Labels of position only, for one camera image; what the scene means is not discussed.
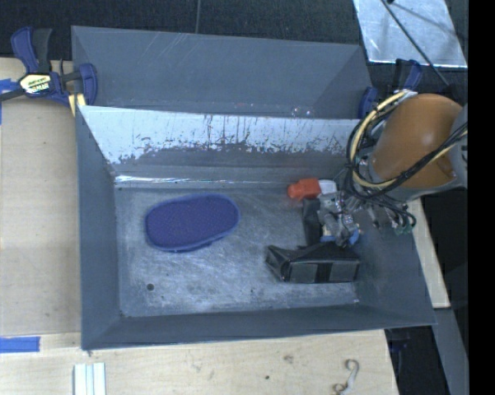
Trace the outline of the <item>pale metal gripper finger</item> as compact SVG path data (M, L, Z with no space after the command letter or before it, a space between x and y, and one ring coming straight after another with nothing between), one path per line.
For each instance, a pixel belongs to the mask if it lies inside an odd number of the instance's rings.
M341 216L340 242L341 247L351 247L359 239L359 225L352 215Z
M339 236L340 224L339 213L331 210L320 209L319 219L324 227L324 235L330 234L334 239Z

